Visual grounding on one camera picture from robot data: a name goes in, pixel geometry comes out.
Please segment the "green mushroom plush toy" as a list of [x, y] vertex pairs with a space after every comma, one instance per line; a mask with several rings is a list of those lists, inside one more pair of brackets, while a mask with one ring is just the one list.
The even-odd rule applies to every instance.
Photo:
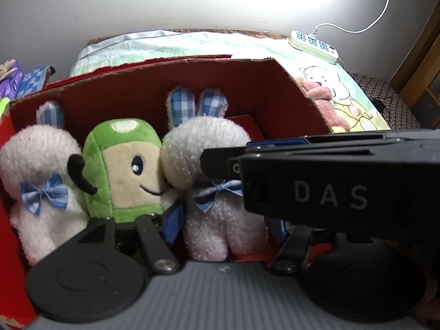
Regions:
[[68, 175], [84, 192], [91, 218], [133, 222], [162, 215], [179, 194], [170, 188], [160, 158], [162, 142], [141, 119], [114, 119], [97, 125], [82, 154], [68, 158]]

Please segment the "red gift box gold print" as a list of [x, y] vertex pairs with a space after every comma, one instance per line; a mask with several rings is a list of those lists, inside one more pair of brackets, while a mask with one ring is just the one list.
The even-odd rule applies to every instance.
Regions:
[[255, 122], [254, 118], [250, 115], [238, 115], [229, 117], [229, 120], [240, 125], [249, 135], [251, 141], [263, 141], [265, 140], [265, 136], [258, 126], [257, 122]]

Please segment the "green frog plush toy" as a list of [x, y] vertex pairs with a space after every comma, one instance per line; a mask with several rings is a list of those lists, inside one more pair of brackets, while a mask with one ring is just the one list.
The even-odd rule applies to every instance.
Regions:
[[8, 97], [0, 98], [0, 117], [4, 114], [8, 104], [10, 103], [10, 99]]

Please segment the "green bear print bedsheet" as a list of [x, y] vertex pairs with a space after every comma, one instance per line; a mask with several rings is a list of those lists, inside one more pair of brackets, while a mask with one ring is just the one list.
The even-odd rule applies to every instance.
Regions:
[[230, 55], [234, 59], [273, 58], [294, 78], [326, 86], [333, 93], [338, 116], [353, 131], [386, 130], [389, 125], [354, 79], [332, 64], [293, 48], [288, 38], [252, 37], [208, 31], [145, 31], [123, 34], [87, 45], [73, 64], [70, 76], [105, 66], [120, 66], [165, 57]]

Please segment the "wooden shelf frame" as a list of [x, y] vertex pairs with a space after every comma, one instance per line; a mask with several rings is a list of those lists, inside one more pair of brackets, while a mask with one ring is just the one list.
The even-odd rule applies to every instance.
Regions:
[[438, 5], [389, 84], [397, 93], [402, 115], [420, 127], [439, 128]]

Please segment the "white bunny light blue bow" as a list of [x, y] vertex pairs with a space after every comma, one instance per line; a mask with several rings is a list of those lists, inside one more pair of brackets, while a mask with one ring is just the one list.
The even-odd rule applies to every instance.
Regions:
[[84, 193], [67, 172], [68, 158], [81, 153], [64, 128], [55, 101], [42, 104], [36, 123], [1, 147], [1, 181], [13, 198], [10, 224], [17, 231], [29, 265], [35, 265], [87, 227]]

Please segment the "brown patterned cushion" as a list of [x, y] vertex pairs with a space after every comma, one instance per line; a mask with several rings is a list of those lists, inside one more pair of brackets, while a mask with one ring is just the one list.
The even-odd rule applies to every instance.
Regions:
[[408, 106], [387, 82], [356, 73], [350, 76], [392, 129], [421, 129]]

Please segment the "blue checkered towel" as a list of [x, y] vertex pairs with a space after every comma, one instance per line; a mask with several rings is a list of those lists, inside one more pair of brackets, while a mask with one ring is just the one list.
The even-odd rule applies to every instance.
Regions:
[[43, 66], [24, 74], [17, 89], [16, 99], [24, 98], [45, 88], [48, 79], [55, 73], [53, 66]]

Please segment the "red cardboard box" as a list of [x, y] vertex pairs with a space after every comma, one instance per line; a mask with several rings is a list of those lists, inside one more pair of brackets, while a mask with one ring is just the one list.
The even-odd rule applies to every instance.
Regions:
[[[39, 106], [58, 102], [79, 142], [101, 122], [142, 119], [166, 133], [166, 97], [175, 86], [224, 92], [227, 116], [251, 115], [265, 139], [330, 132], [315, 103], [275, 60], [173, 57], [104, 68], [13, 102], [1, 141], [33, 124]], [[135, 222], [93, 221], [82, 235], [28, 268], [19, 239], [1, 219], [1, 324], [23, 329], [317, 329], [329, 315], [293, 279], [261, 262], [188, 262], [150, 275]]]

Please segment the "mauve teddy bear plush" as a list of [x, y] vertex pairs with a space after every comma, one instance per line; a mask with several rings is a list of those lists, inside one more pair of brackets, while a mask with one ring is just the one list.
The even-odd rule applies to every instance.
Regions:
[[306, 81], [301, 77], [296, 78], [295, 83], [307, 98], [314, 101], [333, 132], [342, 133], [351, 130], [350, 124], [336, 113], [332, 104], [333, 94], [328, 87], [322, 86], [319, 82]]

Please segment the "white bunny dark plaid ears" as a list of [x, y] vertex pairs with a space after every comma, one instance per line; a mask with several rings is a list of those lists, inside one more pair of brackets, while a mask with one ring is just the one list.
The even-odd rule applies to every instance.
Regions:
[[242, 183], [207, 177], [201, 168], [206, 149], [241, 147], [251, 138], [224, 114], [228, 102], [219, 89], [195, 97], [177, 86], [167, 96], [169, 132], [160, 158], [168, 183], [186, 197], [183, 236], [189, 257], [223, 262], [256, 255], [265, 248], [268, 232], [263, 216], [245, 210]]

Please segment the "white blue power strip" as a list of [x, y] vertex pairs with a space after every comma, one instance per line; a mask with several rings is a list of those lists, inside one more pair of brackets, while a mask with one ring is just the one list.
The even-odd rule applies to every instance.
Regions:
[[291, 32], [289, 44], [297, 50], [307, 52], [331, 64], [336, 64], [339, 59], [339, 54], [332, 45], [300, 31]]

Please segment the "purple plastic package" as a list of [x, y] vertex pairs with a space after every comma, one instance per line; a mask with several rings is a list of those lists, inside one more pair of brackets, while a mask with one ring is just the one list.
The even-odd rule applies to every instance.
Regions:
[[12, 59], [0, 66], [0, 93], [1, 98], [14, 100], [21, 84], [23, 71], [20, 64]]

